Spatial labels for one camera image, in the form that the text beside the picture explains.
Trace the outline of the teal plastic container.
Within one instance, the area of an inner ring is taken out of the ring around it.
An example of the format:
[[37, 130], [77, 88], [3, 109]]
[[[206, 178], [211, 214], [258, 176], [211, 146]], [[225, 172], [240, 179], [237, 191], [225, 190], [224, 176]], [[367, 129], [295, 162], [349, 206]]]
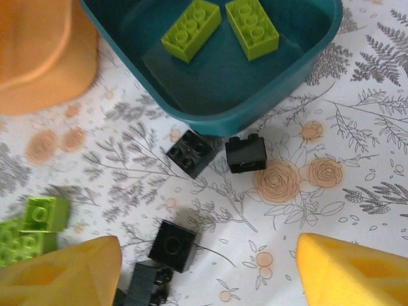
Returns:
[[247, 60], [227, 20], [190, 63], [161, 37], [192, 0], [80, 0], [130, 72], [170, 116], [203, 135], [244, 130], [306, 81], [342, 20], [341, 0], [260, 0], [279, 48]]

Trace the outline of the green small lego brick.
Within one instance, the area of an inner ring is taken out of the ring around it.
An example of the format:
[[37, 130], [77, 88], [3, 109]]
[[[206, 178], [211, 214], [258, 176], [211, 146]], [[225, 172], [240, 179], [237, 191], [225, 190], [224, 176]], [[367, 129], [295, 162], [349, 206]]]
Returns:
[[69, 219], [70, 202], [60, 197], [28, 198], [19, 224], [24, 247], [30, 256], [57, 249], [57, 235], [63, 232]]

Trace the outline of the orange plastic container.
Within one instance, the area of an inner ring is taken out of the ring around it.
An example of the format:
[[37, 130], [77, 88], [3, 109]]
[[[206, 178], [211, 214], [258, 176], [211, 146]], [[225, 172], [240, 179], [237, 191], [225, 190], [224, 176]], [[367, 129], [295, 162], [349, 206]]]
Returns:
[[0, 115], [83, 94], [98, 72], [98, 34], [79, 0], [0, 0]]

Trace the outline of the green long lego brick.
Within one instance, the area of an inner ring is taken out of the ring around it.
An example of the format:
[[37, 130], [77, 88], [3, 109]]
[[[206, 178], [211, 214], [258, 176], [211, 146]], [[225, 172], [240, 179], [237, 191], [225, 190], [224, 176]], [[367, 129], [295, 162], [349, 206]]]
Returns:
[[278, 49], [279, 33], [259, 0], [233, 0], [225, 8], [228, 22], [249, 61]]
[[37, 233], [19, 230], [20, 219], [0, 222], [0, 268], [42, 254], [42, 241]]
[[206, 0], [193, 0], [161, 38], [166, 51], [190, 63], [220, 26], [220, 7]]

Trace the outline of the black small lego brick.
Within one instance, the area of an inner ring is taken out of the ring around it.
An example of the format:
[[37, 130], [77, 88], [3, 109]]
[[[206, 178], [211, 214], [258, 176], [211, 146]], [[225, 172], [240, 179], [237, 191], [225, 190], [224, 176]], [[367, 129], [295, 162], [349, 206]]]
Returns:
[[187, 130], [166, 155], [189, 177], [195, 179], [219, 152], [221, 141]]
[[227, 164], [231, 173], [264, 170], [267, 154], [265, 139], [257, 133], [250, 134], [246, 139], [238, 136], [229, 138], [225, 143]]
[[188, 271], [193, 262], [200, 235], [163, 220], [148, 257], [178, 273]]

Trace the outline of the floral print tablecloth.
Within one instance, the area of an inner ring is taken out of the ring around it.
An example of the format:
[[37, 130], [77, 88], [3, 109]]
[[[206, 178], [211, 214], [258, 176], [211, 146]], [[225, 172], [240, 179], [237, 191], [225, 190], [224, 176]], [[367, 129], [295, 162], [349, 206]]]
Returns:
[[121, 290], [163, 220], [200, 233], [164, 306], [307, 306], [303, 232], [408, 257], [408, 0], [342, 3], [308, 79], [240, 133], [265, 139], [265, 170], [233, 174], [221, 150], [189, 178], [165, 154], [187, 125], [100, 40], [87, 93], [0, 115], [0, 220], [31, 196], [69, 198], [60, 246], [117, 236]]

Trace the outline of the black long lego brick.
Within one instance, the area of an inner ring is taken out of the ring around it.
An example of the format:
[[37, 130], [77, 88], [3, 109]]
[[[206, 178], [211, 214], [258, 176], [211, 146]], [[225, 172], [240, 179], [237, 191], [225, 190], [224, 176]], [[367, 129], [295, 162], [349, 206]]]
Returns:
[[161, 306], [169, 295], [173, 270], [151, 259], [137, 262], [125, 293], [117, 288], [112, 306]]

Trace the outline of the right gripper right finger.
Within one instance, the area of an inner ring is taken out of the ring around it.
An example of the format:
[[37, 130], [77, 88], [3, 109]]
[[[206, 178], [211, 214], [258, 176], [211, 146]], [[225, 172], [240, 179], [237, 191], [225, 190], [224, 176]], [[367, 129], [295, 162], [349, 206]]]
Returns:
[[408, 258], [302, 233], [296, 264], [309, 306], [408, 306]]

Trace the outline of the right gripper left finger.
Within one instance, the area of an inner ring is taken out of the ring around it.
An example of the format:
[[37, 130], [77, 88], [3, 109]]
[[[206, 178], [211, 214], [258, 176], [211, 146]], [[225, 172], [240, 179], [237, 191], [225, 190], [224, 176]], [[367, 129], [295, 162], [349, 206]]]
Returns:
[[0, 268], [0, 306], [112, 306], [121, 265], [104, 236]]

